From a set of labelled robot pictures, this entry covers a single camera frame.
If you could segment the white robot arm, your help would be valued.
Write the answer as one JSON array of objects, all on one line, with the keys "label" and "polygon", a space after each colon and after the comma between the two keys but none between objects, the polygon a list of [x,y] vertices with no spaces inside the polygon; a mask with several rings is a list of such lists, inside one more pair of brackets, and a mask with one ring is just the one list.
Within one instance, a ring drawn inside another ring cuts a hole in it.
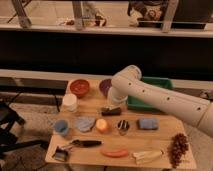
[{"label": "white robot arm", "polygon": [[120,105],[133,96],[213,137],[213,102],[144,83],[141,77],[135,65],[117,72],[108,91],[110,103]]}]

